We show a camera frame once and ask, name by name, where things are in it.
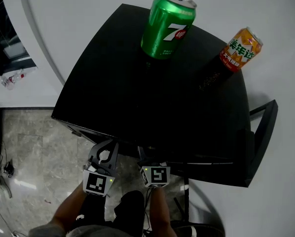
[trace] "floor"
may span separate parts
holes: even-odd
[[[82,181],[82,166],[94,145],[72,135],[52,120],[51,114],[52,110],[4,110],[2,115],[7,160],[12,160],[15,173],[11,178],[1,173],[13,197],[8,199],[0,193],[0,213],[12,231],[25,235],[50,221],[57,207]],[[118,178],[106,199],[106,220],[113,220],[113,209],[125,193],[146,193],[136,159],[119,155],[116,170]],[[181,219],[173,199],[177,197],[184,206],[183,185],[181,177],[171,175],[171,183],[165,187],[172,220]],[[0,217],[2,236],[10,236],[10,231]]]

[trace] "white wall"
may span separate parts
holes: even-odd
[[[228,237],[295,237],[295,0],[194,1],[194,25],[224,41],[250,26],[262,39],[262,52],[243,69],[250,107],[272,99],[279,105],[271,142],[248,189],[195,184],[217,209]],[[149,8],[152,0],[29,0],[41,38],[64,79],[121,3]],[[193,190],[190,200],[203,206]],[[194,212],[191,220],[200,220]]]

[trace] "cable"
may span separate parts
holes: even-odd
[[[147,216],[147,223],[148,223],[148,229],[146,231],[148,231],[151,226],[149,225],[149,220],[148,220],[148,214],[147,214],[147,212],[146,212],[146,216]]]
[[[146,216],[147,216],[147,223],[148,223],[148,229],[146,229],[146,230],[144,229],[144,231],[143,231],[143,233],[144,233],[145,236],[147,236],[146,233],[149,232],[149,229],[150,229],[150,227],[151,227],[151,226],[150,226],[150,223],[149,223],[148,214],[147,214],[147,212],[146,212],[146,209],[147,209],[147,206],[148,206],[148,200],[149,200],[149,197],[151,196],[151,193],[152,193],[152,191],[154,190],[154,188],[152,188],[151,191],[150,191],[150,193],[148,193],[150,189],[151,189],[151,188],[148,188],[148,190],[147,190],[147,193],[146,193],[146,203],[145,203],[145,206],[144,206],[144,212],[145,212],[145,214],[146,214]]]
[[[3,218],[3,216],[1,215],[1,213],[0,213],[0,217],[3,219],[3,221],[4,221],[5,224],[7,225],[7,228],[9,229],[9,231],[11,232],[12,235],[16,236],[15,233],[19,233],[19,234],[21,234],[21,235],[27,237],[26,235],[24,235],[24,234],[22,234],[22,233],[20,233],[20,232],[18,232],[18,231],[12,231],[12,230],[10,229],[8,223],[6,222],[6,220],[5,220],[5,219]]]
[[[25,235],[25,234],[22,234],[22,233],[20,233],[20,232],[18,232],[18,231],[13,231],[13,234],[14,234],[14,236],[16,235],[15,233],[17,233],[17,234],[21,234],[21,235],[23,235],[23,236],[27,237],[27,235]]]
[[[0,217],[4,220],[5,224],[7,225],[8,229],[10,230],[11,233],[13,233],[13,231],[10,229],[8,223],[6,222],[6,220],[3,218],[3,216],[0,213]]]
[[[7,151],[6,151],[6,145],[5,142],[2,140],[3,145],[4,145],[4,150],[5,150],[5,163],[7,163]]]
[[[1,152],[0,152],[0,156],[1,156],[1,159],[0,159],[0,165],[1,165],[3,158],[4,158],[3,155],[1,154]]]

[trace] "orange drink can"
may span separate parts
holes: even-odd
[[[246,27],[233,37],[219,56],[229,70],[237,72],[260,53],[262,45],[260,38],[249,27]]]

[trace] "7up can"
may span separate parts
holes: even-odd
[[[155,59],[170,58],[196,17],[193,0],[154,0],[141,47]]]

